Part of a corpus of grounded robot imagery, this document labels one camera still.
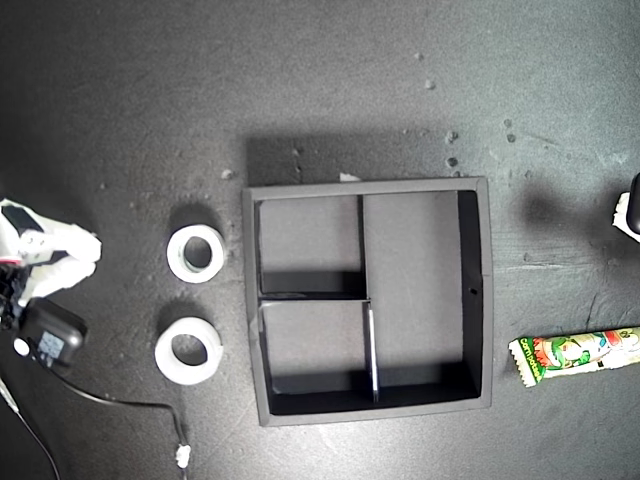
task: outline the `white cable end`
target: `white cable end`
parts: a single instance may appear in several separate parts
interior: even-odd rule
[[[191,455],[191,447],[189,445],[180,445],[176,451],[176,462],[183,470],[189,466],[189,455]]]

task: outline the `white debris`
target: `white debris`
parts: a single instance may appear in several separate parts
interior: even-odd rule
[[[183,470],[189,466],[189,455],[191,455],[191,447],[189,445],[180,445],[176,451],[176,462],[178,467]]]
[[[355,175],[351,175],[350,173],[340,172],[340,181],[341,182],[361,182],[362,179],[360,177],[356,177]]]
[[[236,176],[235,172],[227,168],[222,171],[222,175],[220,175],[220,178],[223,180],[231,180],[235,176]]]

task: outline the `dark gray surface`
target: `dark gray surface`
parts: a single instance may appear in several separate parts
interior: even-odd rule
[[[380,387],[438,383],[462,361],[458,193],[363,199]]]
[[[273,391],[295,395],[356,388],[354,375],[367,378],[363,313],[358,301],[263,305]]]
[[[525,390],[507,351],[524,334],[640,323],[640,245],[610,227],[640,169],[637,2],[8,1],[1,12],[2,191],[105,244],[95,276],[56,296],[91,328],[73,378],[176,402],[191,478],[640,476],[640,367]],[[220,178],[226,168],[235,179]],[[340,171],[489,177],[490,409],[257,426],[240,190]],[[232,252],[199,286],[164,259],[193,207]],[[216,376],[190,388],[166,382],[152,356],[158,324],[184,314],[212,321],[226,349]],[[70,397],[6,338],[0,358],[66,478],[177,478],[164,415]],[[0,415],[0,471],[50,478],[17,420]]]
[[[365,298],[357,196],[268,200],[258,210],[263,294]]]

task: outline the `black table surface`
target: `black table surface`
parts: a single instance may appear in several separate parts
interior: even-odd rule
[[[639,25],[637,1],[3,2],[0,193],[104,244],[94,276],[52,297],[90,328],[70,378],[176,404],[193,480],[640,478],[639,366],[527,390],[507,350],[526,334],[640,324],[640,245],[611,227],[640,170]],[[340,172],[488,177],[491,408],[258,426],[241,190]],[[230,253],[201,285],[164,253],[193,220]],[[153,358],[183,315],[225,346],[193,387]],[[64,479],[179,478],[164,413],[73,396],[6,335],[0,365]],[[2,476],[53,478],[3,405],[0,423]]]

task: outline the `candy wrapper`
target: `candy wrapper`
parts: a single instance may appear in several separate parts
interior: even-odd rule
[[[509,344],[526,387],[542,379],[640,362],[640,327],[564,337],[523,337]]]

